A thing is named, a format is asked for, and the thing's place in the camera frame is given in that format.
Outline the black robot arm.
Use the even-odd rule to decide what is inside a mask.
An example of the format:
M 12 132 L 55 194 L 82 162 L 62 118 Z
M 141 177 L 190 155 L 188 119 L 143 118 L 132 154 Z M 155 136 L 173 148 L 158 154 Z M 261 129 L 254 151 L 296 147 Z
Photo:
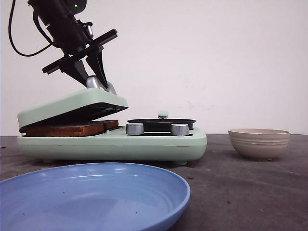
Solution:
M 112 29 L 94 39 L 92 23 L 84 23 L 74 17 L 85 9 L 85 0 L 30 0 L 28 4 L 34 9 L 33 21 L 40 33 L 45 34 L 39 20 L 51 34 L 51 44 L 64 53 L 62 58 L 44 67 L 42 71 L 51 74 L 61 70 L 86 85 L 89 76 L 82 62 L 82 58 L 85 58 L 101 84 L 108 88 L 102 50 L 104 44 L 117 37 L 117 30 Z

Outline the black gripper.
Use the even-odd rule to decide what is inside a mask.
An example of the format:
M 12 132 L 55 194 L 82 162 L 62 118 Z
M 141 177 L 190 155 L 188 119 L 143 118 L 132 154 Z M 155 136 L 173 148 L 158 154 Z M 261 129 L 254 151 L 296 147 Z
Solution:
M 103 45 L 117 37 L 117 30 L 111 29 L 93 38 L 92 22 L 77 20 L 72 14 L 52 18 L 47 30 L 53 38 L 53 46 L 60 48 L 64 56 L 45 66 L 43 73 L 51 74 L 56 70 L 66 73 L 79 83 L 87 86 L 87 74 L 83 58 L 94 71 L 98 80 L 107 89 L 108 83 L 103 69 Z

